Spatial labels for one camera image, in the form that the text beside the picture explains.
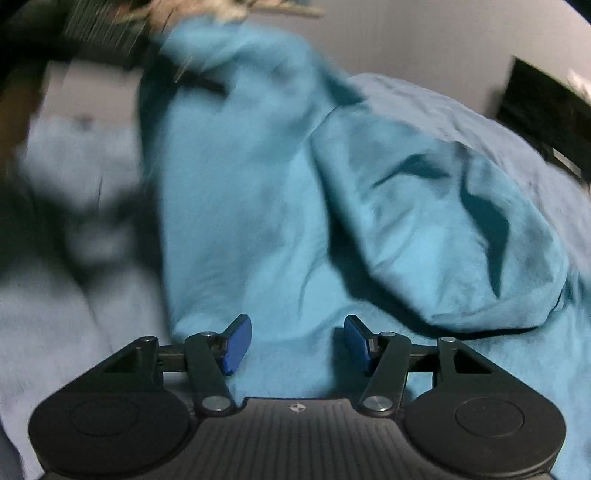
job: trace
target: blue cloth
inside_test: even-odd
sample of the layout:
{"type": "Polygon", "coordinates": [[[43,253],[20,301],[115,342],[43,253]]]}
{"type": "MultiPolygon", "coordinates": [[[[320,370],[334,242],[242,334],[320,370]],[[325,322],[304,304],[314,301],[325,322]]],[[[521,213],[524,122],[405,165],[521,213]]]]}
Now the blue cloth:
{"type": "MultiPolygon", "coordinates": [[[[497,166],[372,114],[281,31],[191,20],[161,54],[226,90],[175,83],[162,60],[142,81],[176,340],[247,313],[236,397],[323,397],[366,383],[347,314],[416,343],[494,330],[470,345],[558,404],[569,433],[554,472],[591,478],[590,283],[497,166]]],[[[412,375],[410,395],[427,383],[412,375]]]]}

